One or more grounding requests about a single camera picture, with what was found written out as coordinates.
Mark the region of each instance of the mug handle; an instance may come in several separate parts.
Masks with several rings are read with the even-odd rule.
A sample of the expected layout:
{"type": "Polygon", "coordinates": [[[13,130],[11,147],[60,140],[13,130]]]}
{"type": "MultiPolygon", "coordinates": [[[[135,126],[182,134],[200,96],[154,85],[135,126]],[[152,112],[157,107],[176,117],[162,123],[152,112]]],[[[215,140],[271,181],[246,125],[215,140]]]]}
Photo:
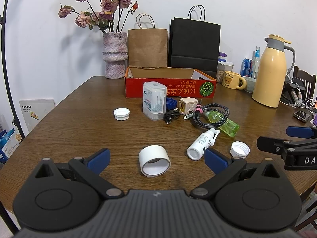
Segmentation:
{"type": "Polygon", "coordinates": [[[237,86],[237,89],[245,89],[247,87],[247,81],[243,77],[239,77],[239,80],[242,80],[242,86],[237,86]]]}

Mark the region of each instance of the yellow mug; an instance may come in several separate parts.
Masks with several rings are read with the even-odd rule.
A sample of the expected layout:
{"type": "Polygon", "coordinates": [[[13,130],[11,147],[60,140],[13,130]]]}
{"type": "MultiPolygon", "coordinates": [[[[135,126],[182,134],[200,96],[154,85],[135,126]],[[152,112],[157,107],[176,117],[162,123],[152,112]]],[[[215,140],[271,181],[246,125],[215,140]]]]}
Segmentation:
{"type": "Polygon", "coordinates": [[[247,81],[238,73],[224,71],[222,85],[231,89],[245,89],[247,81]]]}

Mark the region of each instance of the gray ribbed panel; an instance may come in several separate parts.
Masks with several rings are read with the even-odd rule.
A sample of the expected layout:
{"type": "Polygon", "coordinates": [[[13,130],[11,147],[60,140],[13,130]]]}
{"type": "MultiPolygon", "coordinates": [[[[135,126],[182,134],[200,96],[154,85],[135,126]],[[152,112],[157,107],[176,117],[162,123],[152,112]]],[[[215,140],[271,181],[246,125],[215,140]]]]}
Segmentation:
{"type": "Polygon", "coordinates": [[[291,230],[278,234],[253,234],[236,229],[223,222],[207,201],[191,199],[183,190],[131,190],[124,198],[106,201],[94,218],[73,230],[42,234],[23,229],[15,236],[42,237],[299,238],[291,230]]]}

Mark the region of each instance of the red cardboard box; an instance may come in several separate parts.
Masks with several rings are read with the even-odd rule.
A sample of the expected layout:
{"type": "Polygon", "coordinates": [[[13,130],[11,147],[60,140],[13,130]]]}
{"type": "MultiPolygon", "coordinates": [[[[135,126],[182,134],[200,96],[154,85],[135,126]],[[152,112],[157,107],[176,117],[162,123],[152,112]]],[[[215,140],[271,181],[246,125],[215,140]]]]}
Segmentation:
{"type": "Polygon", "coordinates": [[[217,81],[207,74],[188,68],[128,67],[125,75],[126,98],[142,98],[144,82],[159,82],[167,96],[213,98],[217,81]]]}

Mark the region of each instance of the soda can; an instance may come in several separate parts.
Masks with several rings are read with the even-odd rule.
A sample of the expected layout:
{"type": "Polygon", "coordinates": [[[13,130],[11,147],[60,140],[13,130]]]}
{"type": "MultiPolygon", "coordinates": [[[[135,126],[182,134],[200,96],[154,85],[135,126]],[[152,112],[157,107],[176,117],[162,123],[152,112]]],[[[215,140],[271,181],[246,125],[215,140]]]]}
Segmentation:
{"type": "Polygon", "coordinates": [[[250,73],[252,74],[252,60],[245,58],[242,64],[241,76],[250,77],[250,73]]]}

